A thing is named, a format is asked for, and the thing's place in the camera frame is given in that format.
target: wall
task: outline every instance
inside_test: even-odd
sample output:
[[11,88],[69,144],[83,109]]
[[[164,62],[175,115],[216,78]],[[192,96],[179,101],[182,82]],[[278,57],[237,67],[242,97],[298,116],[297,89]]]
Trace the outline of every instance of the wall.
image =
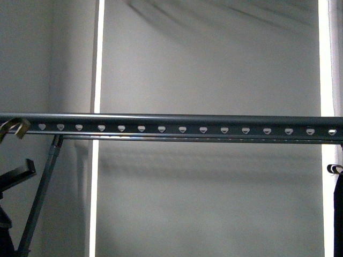
[[[96,1],[54,1],[50,112],[91,108]],[[43,206],[43,255],[84,256],[88,233],[88,142],[63,142]]]
[[[343,110],[343,1],[330,1],[330,29],[332,51],[332,82],[335,116],[342,116]],[[343,154],[338,146],[338,163],[343,161]]]
[[[311,29],[132,2],[106,1],[101,112],[320,115],[313,1],[284,9]],[[100,142],[99,158],[97,257],[324,255],[320,146]]]
[[[47,112],[51,61],[53,2],[0,1],[0,111]],[[15,249],[47,158],[47,137],[6,136],[0,146],[0,174],[34,160],[37,176],[4,192],[2,208],[12,219]],[[31,244],[30,257],[41,256],[42,218]]]

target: hanger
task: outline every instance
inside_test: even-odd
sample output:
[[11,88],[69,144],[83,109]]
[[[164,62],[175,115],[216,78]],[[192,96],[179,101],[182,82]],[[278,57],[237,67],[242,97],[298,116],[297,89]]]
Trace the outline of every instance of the hanger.
[[0,143],[4,140],[4,137],[6,134],[13,128],[15,128],[17,125],[19,125],[18,129],[14,133],[17,137],[22,139],[25,135],[25,133],[30,128],[30,122],[26,119],[22,118],[13,118],[8,120],[7,122],[3,123],[0,126]]
[[338,164],[329,164],[327,166],[327,171],[331,174],[343,175],[343,166]]
[[[0,126],[0,144],[2,143],[6,134],[18,126],[15,135],[22,139],[25,133],[29,130],[30,122],[22,118],[10,119]],[[36,174],[35,166],[32,160],[25,159],[25,164],[14,170],[11,170],[0,176],[0,199],[3,198],[3,192],[19,183],[28,180]],[[0,206],[0,228],[11,228],[12,221],[7,216],[6,212]]]

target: hook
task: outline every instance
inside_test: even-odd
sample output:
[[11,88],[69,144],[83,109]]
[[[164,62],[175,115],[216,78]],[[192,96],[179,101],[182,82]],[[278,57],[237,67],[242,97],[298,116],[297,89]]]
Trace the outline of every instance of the hook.
[[343,175],[343,166],[338,164],[329,164],[327,166],[327,171],[331,174]]
[[17,131],[14,133],[18,138],[22,139],[25,133],[30,128],[30,122],[22,118],[13,118],[0,126],[0,143],[2,143],[6,133],[19,125]]

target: support strut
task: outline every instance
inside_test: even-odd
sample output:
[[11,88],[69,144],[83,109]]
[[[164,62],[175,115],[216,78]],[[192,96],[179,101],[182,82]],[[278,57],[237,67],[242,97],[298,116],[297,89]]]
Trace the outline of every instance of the support strut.
[[49,182],[54,170],[57,157],[59,155],[59,151],[62,146],[62,142],[62,135],[54,136],[53,142],[50,146],[48,159],[44,167],[44,172],[42,174],[41,181],[39,182],[37,193],[33,201],[29,217],[26,222],[23,236],[21,237],[18,250],[16,251],[16,257],[27,257],[29,254],[29,246],[33,237],[34,229],[37,225],[39,213],[42,209],[43,201],[49,186]]

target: white wall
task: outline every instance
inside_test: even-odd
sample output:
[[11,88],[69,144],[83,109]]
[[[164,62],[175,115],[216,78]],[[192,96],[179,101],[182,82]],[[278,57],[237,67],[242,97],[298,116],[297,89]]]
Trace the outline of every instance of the white wall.
[[[330,1],[330,30],[332,51],[332,82],[335,116],[342,116],[343,111],[343,1]],[[338,147],[338,162],[343,161],[343,154]]]
[[[320,115],[315,24],[148,10],[106,1],[101,112]],[[101,142],[99,158],[97,257],[324,255],[320,146]]]
[[[0,111],[47,112],[53,4],[50,0],[0,1]],[[47,158],[47,137],[6,136],[0,146],[0,174],[34,160],[37,176],[4,192],[2,208],[13,222],[15,249],[28,218]],[[30,257],[41,256],[42,219]]]

